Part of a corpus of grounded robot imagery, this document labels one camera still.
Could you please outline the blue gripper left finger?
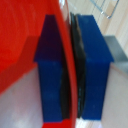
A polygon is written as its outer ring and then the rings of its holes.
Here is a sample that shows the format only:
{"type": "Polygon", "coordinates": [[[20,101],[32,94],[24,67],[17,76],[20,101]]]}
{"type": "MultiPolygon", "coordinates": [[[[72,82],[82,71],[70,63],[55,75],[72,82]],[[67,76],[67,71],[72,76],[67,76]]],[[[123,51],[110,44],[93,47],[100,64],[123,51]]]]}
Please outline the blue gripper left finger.
{"type": "Polygon", "coordinates": [[[45,122],[68,119],[70,85],[57,21],[46,15],[34,61],[38,63],[45,122]]]}

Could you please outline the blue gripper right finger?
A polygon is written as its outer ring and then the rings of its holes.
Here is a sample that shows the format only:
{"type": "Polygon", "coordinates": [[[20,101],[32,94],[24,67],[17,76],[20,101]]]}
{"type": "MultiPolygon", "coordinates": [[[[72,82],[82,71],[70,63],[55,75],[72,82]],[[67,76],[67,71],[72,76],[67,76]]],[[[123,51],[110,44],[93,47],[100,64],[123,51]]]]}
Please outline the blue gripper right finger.
{"type": "Polygon", "coordinates": [[[78,89],[78,115],[100,120],[110,63],[114,61],[92,15],[71,14],[78,89]]]}

